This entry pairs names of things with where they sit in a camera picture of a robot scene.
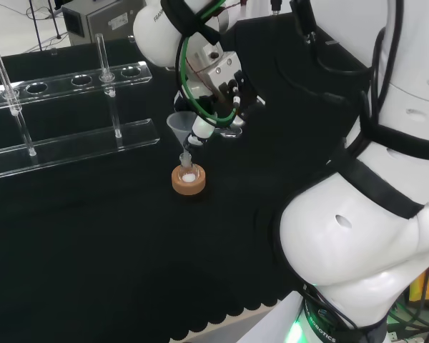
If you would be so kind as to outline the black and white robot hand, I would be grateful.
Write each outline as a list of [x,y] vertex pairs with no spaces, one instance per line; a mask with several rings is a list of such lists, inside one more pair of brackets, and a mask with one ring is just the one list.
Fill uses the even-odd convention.
[[202,146],[216,131],[240,133],[248,118],[247,111],[254,106],[265,105],[243,75],[235,79],[232,85],[222,87],[227,97],[225,100],[216,98],[214,94],[195,97],[189,87],[189,79],[181,70],[177,72],[177,86],[179,93],[175,110],[196,114],[191,132],[184,139],[185,148]]

